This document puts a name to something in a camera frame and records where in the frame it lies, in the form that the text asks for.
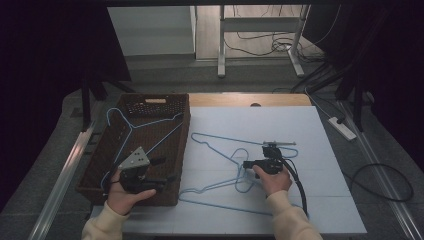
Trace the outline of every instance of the person's left hand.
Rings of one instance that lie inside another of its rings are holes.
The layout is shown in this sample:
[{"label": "person's left hand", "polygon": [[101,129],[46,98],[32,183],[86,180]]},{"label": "person's left hand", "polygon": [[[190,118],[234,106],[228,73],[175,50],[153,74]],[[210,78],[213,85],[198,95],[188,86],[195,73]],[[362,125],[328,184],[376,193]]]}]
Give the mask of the person's left hand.
[{"label": "person's left hand", "polygon": [[120,173],[120,170],[116,171],[115,175],[111,178],[107,205],[119,215],[124,216],[131,211],[134,204],[138,201],[148,199],[155,195],[156,190],[151,189],[138,194],[127,193],[119,182]]}]

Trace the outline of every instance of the power strip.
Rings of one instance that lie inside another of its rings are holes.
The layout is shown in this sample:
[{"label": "power strip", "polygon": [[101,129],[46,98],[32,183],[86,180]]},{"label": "power strip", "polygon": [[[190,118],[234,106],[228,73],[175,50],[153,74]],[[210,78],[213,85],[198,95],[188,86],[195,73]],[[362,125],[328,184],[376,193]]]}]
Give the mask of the power strip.
[{"label": "power strip", "polygon": [[337,123],[337,118],[332,117],[328,119],[328,122],[340,133],[343,135],[343,137],[346,138],[346,140],[351,141],[356,138],[356,135],[350,131],[349,128],[346,127],[343,123]]}]

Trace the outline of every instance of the metal stand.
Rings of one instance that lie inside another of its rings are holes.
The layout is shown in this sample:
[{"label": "metal stand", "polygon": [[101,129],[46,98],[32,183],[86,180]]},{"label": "metal stand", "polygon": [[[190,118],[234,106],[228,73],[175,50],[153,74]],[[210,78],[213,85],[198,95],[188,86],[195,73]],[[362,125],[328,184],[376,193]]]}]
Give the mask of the metal stand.
[{"label": "metal stand", "polygon": [[303,7],[300,18],[298,17],[249,17],[225,18],[225,6],[220,6],[220,38],[218,54],[218,77],[225,77],[225,42],[226,32],[290,32],[295,33],[293,43],[288,51],[290,60],[298,77],[303,77],[302,66],[299,63],[297,45],[299,44],[302,30],[305,26],[309,5]]}]

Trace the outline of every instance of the hand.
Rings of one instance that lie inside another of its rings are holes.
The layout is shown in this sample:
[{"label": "hand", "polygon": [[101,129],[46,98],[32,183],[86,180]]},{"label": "hand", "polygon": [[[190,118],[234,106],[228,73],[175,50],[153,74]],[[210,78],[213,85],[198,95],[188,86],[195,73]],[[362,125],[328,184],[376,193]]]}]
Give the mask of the hand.
[{"label": "hand", "polygon": [[283,168],[282,172],[275,175],[269,175],[257,165],[254,165],[252,169],[261,178],[262,186],[268,196],[281,190],[288,191],[292,184],[287,168]]},{"label": "hand", "polygon": [[120,173],[120,170],[116,171],[115,175],[113,175],[111,179],[112,183],[107,199],[107,205],[109,205],[109,207],[119,215],[124,216],[131,211],[134,204],[138,201],[148,199],[155,195],[156,190],[151,189],[138,194],[127,193],[119,182]]}]

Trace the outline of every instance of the person's right hand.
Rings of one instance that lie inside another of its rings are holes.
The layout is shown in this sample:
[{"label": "person's right hand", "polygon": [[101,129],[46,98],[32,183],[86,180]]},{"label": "person's right hand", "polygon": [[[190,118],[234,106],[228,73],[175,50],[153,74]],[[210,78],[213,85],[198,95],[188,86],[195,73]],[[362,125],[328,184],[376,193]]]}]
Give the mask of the person's right hand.
[{"label": "person's right hand", "polygon": [[292,184],[287,168],[283,168],[282,172],[275,175],[269,175],[257,165],[254,165],[252,169],[261,178],[262,186],[268,196],[281,190],[288,191]]}]

